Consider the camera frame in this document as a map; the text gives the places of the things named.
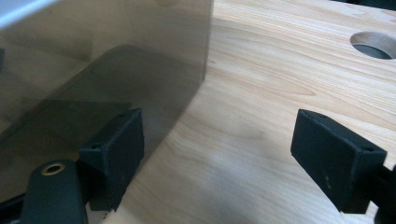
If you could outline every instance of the black plastic block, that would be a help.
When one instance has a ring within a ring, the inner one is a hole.
[[[111,120],[79,150],[79,162],[90,166],[94,211],[117,210],[144,156],[141,110],[127,111]]]
[[[370,202],[370,176],[387,152],[333,119],[298,113],[291,154],[340,212],[364,214]]]

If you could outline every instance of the transparent panel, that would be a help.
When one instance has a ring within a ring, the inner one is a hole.
[[[212,4],[1,1],[0,202],[130,108],[142,108],[146,160],[204,79]]]

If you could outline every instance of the wood grain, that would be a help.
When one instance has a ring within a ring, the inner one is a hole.
[[[396,13],[330,1],[217,0],[205,83],[104,223],[373,223],[339,214],[290,155],[299,108],[396,163],[396,61],[349,38]]]

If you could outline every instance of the workbench top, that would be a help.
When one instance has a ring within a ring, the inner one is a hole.
[[[299,108],[396,163],[396,61],[350,37],[396,12],[315,0],[216,0],[205,82],[105,223],[373,223],[338,213],[290,154]]]

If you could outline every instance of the black clamp jaw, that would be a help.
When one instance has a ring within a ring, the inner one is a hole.
[[[383,165],[384,149],[333,119],[300,110],[291,154],[338,211],[365,214],[372,201],[376,224],[396,223],[396,166]]]
[[[79,150],[78,161],[36,168],[26,194],[0,204],[0,223],[88,223],[87,202],[92,211],[117,210],[143,156],[140,109],[120,114]]]

